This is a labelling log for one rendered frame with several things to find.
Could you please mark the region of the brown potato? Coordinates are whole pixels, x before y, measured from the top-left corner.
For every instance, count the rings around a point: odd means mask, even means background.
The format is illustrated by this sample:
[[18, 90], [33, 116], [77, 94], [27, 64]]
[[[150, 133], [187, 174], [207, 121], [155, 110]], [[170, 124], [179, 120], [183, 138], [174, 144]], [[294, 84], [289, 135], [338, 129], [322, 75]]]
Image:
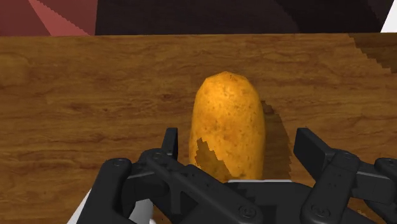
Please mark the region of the brown potato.
[[261, 179], [265, 119], [257, 90], [241, 75], [207, 77], [196, 93], [189, 162], [220, 182]]

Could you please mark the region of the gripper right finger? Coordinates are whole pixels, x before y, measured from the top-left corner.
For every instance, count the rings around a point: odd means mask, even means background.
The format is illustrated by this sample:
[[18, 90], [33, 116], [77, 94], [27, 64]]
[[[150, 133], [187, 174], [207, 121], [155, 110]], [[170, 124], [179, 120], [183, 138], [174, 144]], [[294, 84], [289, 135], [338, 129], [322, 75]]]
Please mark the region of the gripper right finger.
[[386, 224], [397, 224], [397, 159], [374, 164], [329, 147], [308, 128], [296, 131], [293, 153], [315, 184], [300, 210], [301, 224], [375, 224], [347, 207], [362, 199]]

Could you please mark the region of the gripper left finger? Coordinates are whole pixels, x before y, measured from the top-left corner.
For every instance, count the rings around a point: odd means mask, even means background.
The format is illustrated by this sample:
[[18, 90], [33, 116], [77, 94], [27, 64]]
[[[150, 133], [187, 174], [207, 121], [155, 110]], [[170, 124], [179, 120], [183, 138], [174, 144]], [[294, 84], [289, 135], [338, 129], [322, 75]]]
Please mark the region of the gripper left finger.
[[136, 202], [150, 199], [176, 224], [262, 224], [261, 210], [194, 165], [178, 162], [178, 130], [168, 128], [161, 148], [105, 161], [76, 224], [137, 224]]

